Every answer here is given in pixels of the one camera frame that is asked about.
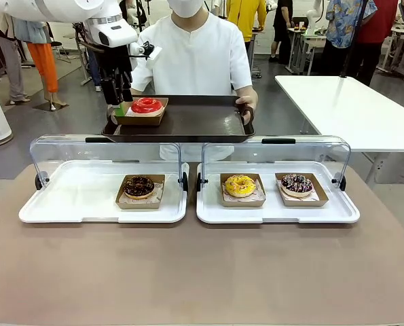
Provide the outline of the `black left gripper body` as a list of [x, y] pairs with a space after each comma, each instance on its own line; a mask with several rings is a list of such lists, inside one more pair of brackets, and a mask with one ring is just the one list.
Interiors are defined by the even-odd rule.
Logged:
[[132, 65], [128, 46], [124, 45], [116, 48], [100, 47], [98, 68], [102, 79], [114, 78], [118, 74], [128, 82], [131, 82]]

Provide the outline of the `person's left hand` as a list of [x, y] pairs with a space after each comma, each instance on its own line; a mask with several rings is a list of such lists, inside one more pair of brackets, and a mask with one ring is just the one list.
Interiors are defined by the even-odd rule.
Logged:
[[257, 108], [257, 103], [258, 103], [257, 95], [240, 96], [236, 100], [237, 105], [244, 106], [244, 111], [241, 113], [241, 118], [243, 120], [244, 125], [247, 125], [253, 121], [254, 113]]

